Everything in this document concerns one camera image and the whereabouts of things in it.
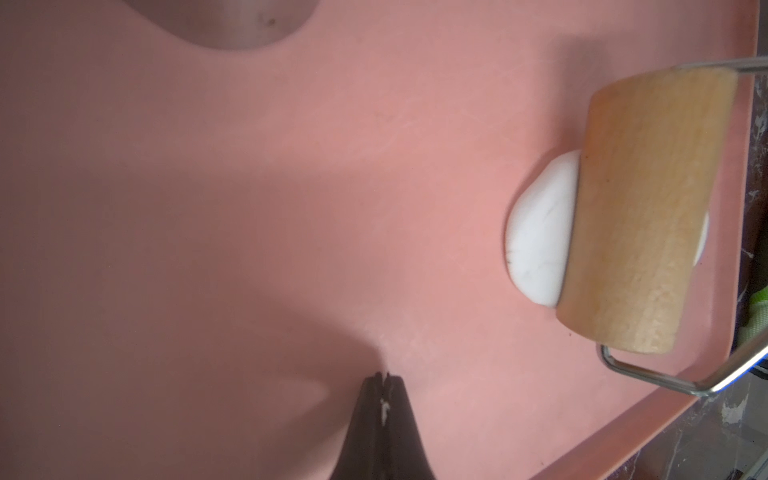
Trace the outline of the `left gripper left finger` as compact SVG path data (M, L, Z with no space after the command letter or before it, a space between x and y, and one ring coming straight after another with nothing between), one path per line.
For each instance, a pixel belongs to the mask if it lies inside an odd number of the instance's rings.
M384 377L376 373L362 383L332 480L382 478L383 405Z

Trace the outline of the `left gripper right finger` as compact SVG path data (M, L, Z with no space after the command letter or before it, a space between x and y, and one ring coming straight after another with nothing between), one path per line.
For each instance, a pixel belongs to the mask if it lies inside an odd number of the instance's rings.
M387 374L381 397L382 479L433 480L405 382Z

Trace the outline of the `white dough piece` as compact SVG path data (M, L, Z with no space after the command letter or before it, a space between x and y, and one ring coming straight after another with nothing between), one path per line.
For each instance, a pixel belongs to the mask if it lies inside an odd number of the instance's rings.
M509 277L532 303L555 308L562 296L576 214L581 150L552 159L516 200L508 215L504 250ZM669 227L651 219L648 206L625 208L622 241L639 244L649 237L667 238ZM710 214L705 211L691 269L699 263L707 243Z

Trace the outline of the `wooden dough roller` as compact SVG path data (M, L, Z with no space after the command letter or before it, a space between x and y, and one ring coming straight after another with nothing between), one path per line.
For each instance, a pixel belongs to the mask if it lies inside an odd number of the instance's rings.
M738 83L765 57L630 76L591 98L557 319L610 370L704 397L767 353L758 336L708 377L685 380L613 356L669 352L676 339Z

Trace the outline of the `metal ring cutter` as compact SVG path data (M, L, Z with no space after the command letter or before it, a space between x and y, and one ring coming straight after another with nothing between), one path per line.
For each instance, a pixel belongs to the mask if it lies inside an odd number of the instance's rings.
M298 30L318 0L128 0L132 9L187 42L219 50L273 44Z

